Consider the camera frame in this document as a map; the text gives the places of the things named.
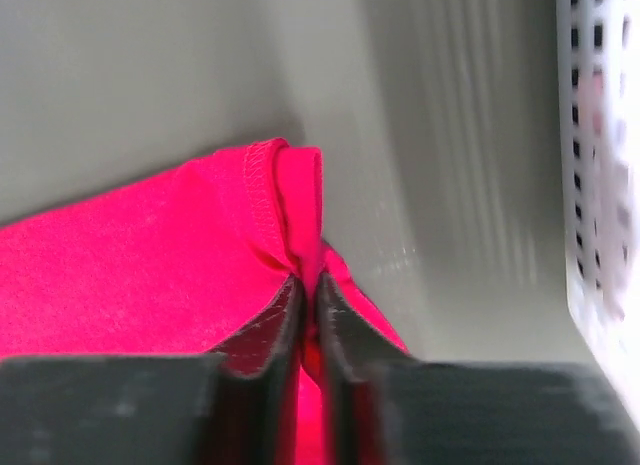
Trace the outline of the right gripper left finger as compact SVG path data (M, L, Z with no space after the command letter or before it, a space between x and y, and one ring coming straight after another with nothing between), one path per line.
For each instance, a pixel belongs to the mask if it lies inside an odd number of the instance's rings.
M304 290L195 355L29 356L1 364L5 464L291 464Z

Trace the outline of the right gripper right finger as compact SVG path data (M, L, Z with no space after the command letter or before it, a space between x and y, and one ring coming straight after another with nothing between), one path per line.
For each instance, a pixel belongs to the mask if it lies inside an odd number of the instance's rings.
M635 464L609 383L574 363L424 362L324 275L316 294L333 464Z

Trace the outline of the magenta t shirt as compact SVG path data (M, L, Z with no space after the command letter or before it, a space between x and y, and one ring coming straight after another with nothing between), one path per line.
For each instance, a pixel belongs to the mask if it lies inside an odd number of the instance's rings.
M304 304L291 464L328 464L322 277L391 343L400 337L323 239L322 213L321 151L275 138L9 225L1 232L1 364L201 354L295 278Z

